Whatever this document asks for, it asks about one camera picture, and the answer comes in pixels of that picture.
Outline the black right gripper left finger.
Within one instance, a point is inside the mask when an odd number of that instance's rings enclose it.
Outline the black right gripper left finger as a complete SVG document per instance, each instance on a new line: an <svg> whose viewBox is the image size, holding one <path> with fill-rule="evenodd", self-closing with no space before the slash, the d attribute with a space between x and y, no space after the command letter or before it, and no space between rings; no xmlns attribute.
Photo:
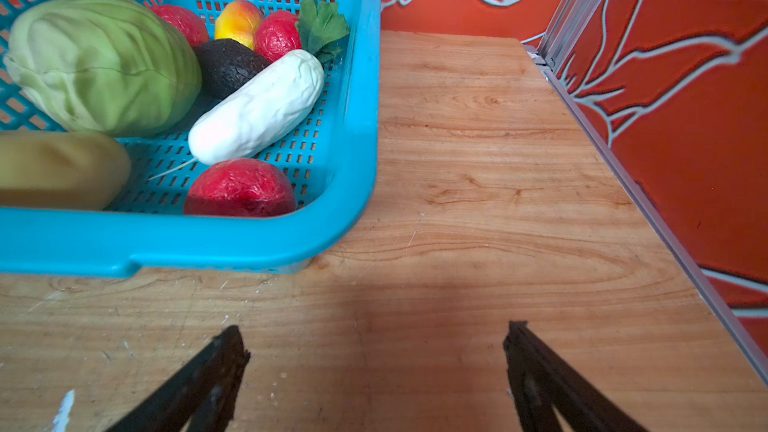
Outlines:
<svg viewBox="0 0 768 432"><path fill-rule="evenodd" d="M231 325L136 408L112 431L224 431L234 417L251 354Z"/></svg>

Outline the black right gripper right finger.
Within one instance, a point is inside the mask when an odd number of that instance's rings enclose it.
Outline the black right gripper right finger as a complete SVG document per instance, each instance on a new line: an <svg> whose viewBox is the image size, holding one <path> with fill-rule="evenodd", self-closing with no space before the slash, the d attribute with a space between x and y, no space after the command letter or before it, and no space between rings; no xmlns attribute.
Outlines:
<svg viewBox="0 0 768 432"><path fill-rule="evenodd" d="M536 336L511 321L503 342L507 377L524 431L643 431L645 428Z"/></svg>

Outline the green cabbage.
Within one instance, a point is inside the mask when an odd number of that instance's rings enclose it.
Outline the green cabbage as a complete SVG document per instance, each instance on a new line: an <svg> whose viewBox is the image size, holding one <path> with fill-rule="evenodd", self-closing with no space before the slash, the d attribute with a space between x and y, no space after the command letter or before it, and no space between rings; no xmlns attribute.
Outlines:
<svg viewBox="0 0 768 432"><path fill-rule="evenodd" d="M201 70L187 39L133 0L51 0L12 23L5 70L68 131L145 137L192 108Z"/></svg>

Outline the red fruit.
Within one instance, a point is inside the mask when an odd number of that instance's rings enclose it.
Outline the red fruit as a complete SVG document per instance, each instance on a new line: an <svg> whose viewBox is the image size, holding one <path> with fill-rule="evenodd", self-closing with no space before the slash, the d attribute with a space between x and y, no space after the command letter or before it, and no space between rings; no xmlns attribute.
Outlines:
<svg viewBox="0 0 768 432"><path fill-rule="evenodd" d="M276 166L251 158L217 163L189 188L184 215L267 218L297 209L293 186Z"/></svg>
<svg viewBox="0 0 768 432"><path fill-rule="evenodd" d="M151 6L150 9L181 32L191 47L197 47L210 40L204 20L194 12L168 4Z"/></svg>
<svg viewBox="0 0 768 432"><path fill-rule="evenodd" d="M298 20L297 15L288 11L276 11L268 15L254 35L254 51L274 62L290 51L301 49Z"/></svg>

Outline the red fruit front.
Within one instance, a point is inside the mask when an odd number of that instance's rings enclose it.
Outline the red fruit front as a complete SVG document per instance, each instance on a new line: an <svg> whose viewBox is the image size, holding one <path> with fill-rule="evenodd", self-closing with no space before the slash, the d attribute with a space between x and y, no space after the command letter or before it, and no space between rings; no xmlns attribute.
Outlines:
<svg viewBox="0 0 768 432"><path fill-rule="evenodd" d="M293 186L276 166L251 158L217 163L189 188L184 215L267 218L297 209Z"/></svg>

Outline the yellow potato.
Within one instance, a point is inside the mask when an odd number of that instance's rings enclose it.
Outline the yellow potato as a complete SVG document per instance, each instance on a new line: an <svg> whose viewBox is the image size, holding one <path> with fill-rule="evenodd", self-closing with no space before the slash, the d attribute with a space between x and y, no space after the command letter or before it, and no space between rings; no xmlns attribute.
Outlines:
<svg viewBox="0 0 768 432"><path fill-rule="evenodd" d="M102 133L3 131L1 205L102 211L131 168L125 147Z"/></svg>

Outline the turquoise plastic basket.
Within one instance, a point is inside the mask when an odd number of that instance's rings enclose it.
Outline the turquoise plastic basket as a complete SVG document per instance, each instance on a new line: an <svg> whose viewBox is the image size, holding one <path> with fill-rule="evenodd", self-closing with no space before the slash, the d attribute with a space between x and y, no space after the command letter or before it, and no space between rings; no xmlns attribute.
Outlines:
<svg viewBox="0 0 768 432"><path fill-rule="evenodd" d="M50 0L1 0L1 37L13 21ZM232 0L136 0L168 3L212 24ZM264 12L295 11L300 0L249 0ZM298 208L275 218L195 217L187 192L203 172L187 134L214 102L201 97L166 132L126 138L132 174L103 212L3 208L1 268L126 278L144 267L290 274L337 243L362 215L376 179L380 0L338 4L351 33L325 68L324 89L308 116L259 155L290 179Z"/></svg>

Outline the white radish with leaves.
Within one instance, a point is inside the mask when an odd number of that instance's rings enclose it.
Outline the white radish with leaves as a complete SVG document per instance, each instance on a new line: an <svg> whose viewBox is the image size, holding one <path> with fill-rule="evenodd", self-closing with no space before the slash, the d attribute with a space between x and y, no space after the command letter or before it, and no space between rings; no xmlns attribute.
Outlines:
<svg viewBox="0 0 768 432"><path fill-rule="evenodd" d="M188 134L194 162L250 157L295 129L325 88L324 67L341 53L350 26L335 1L301 0L301 49L286 53L210 111Z"/></svg>

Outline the dark avocado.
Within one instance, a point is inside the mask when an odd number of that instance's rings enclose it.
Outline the dark avocado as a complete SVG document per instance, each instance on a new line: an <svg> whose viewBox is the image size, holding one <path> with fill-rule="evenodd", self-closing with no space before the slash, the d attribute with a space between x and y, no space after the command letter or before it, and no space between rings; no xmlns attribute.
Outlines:
<svg viewBox="0 0 768 432"><path fill-rule="evenodd" d="M271 61L234 39L217 39L193 48L202 74L202 90L226 99L266 69Z"/></svg>

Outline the yellow red peach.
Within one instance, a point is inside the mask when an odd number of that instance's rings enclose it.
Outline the yellow red peach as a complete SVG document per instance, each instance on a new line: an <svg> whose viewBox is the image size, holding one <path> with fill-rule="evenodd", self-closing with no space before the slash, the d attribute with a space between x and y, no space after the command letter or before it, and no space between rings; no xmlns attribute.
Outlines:
<svg viewBox="0 0 768 432"><path fill-rule="evenodd" d="M229 3L215 21L214 39L232 39L254 50L254 37L264 20L262 11L246 0Z"/></svg>

